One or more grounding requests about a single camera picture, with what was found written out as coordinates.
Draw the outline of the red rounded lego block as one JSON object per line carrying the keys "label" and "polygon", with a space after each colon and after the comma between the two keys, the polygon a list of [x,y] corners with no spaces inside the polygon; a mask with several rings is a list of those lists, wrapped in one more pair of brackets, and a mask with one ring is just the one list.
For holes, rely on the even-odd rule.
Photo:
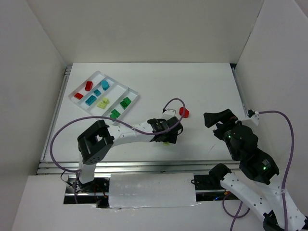
{"label": "red rounded lego block", "polygon": [[184,118],[188,118],[189,115],[190,115],[190,112],[189,112],[188,109],[184,109],[184,107],[181,107],[181,108],[179,109],[179,115],[182,116],[182,117],[184,117]]}

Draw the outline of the small dark green lego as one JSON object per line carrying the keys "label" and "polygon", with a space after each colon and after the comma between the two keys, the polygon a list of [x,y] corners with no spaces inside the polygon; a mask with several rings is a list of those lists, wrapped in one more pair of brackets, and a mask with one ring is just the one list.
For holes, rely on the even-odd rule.
{"label": "small dark green lego", "polygon": [[129,97],[125,97],[121,102],[121,107],[125,110],[131,104],[131,100]]}

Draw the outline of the green lego plate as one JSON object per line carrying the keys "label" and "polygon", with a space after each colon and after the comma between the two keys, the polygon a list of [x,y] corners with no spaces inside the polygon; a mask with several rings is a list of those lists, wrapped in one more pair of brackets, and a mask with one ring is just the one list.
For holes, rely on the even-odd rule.
{"label": "green lego plate", "polygon": [[121,113],[116,109],[112,110],[110,113],[110,117],[113,119],[118,119],[121,116]]}

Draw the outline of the yellow stack lego brick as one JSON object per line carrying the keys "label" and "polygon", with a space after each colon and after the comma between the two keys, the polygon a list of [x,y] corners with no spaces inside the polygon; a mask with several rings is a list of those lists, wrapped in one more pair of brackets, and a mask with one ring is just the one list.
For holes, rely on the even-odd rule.
{"label": "yellow stack lego brick", "polygon": [[109,99],[105,98],[105,97],[102,99],[102,102],[105,103],[105,104],[109,104],[110,103]]}

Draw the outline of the pale yellow lego brick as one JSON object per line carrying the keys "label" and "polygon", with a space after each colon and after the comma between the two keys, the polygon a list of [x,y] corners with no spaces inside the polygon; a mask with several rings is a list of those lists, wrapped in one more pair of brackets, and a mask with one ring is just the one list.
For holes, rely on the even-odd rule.
{"label": "pale yellow lego brick", "polygon": [[100,108],[100,109],[105,109],[107,107],[107,104],[104,103],[104,102],[100,102],[97,104],[97,107]]}

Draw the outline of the blue stack lego brick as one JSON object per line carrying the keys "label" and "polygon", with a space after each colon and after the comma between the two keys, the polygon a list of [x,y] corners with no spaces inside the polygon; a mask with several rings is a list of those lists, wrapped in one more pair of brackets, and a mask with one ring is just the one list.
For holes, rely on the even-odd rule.
{"label": "blue stack lego brick", "polygon": [[91,106],[96,100],[97,100],[97,97],[94,95],[91,95],[89,98],[86,99],[85,104],[87,106]]}

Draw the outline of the red stack lego brick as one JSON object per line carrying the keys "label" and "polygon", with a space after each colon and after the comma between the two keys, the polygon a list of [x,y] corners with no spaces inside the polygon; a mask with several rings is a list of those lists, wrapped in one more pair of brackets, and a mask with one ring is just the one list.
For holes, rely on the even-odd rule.
{"label": "red stack lego brick", "polygon": [[81,100],[83,97],[84,97],[84,95],[82,95],[81,93],[76,93],[75,95],[74,95],[74,97],[76,98],[76,99],[78,99],[78,100]]}

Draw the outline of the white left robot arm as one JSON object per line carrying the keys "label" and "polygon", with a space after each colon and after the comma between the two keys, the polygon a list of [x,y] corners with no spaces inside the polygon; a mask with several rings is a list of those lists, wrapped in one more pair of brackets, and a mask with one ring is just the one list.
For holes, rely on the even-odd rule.
{"label": "white left robot arm", "polygon": [[81,173],[77,183],[82,192],[93,189],[94,172],[97,163],[102,161],[113,147],[134,142],[167,142],[175,144],[177,137],[183,132],[183,125],[174,116],[168,120],[149,119],[133,125],[107,125],[98,120],[77,138],[78,150],[81,154],[79,169]]}

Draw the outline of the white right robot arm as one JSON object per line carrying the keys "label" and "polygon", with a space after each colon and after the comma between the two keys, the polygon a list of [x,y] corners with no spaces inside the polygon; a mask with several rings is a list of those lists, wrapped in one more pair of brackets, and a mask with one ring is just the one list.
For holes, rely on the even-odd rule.
{"label": "white right robot arm", "polygon": [[258,147],[258,136],[249,126],[259,122],[259,112],[250,110],[239,120],[230,110],[204,113],[205,126],[216,126],[213,133],[224,141],[232,160],[239,162],[242,173],[262,191],[258,195],[224,164],[217,164],[209,172],[213,184],[221,186],[246,204],[263,222],[266,231],[307,230],[308,218],[296,206],[285,187],[286,177],[281,177],[274,159]]}

